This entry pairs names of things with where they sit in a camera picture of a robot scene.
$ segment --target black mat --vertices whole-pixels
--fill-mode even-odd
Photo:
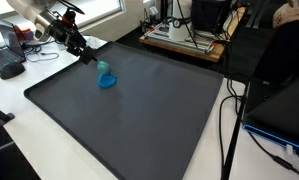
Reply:
[[[25,96],[117,178],[181,179],[223,76],[113,42],[96,52],[118,78],[112,88],[98,87],[95,62],[76,62]]]

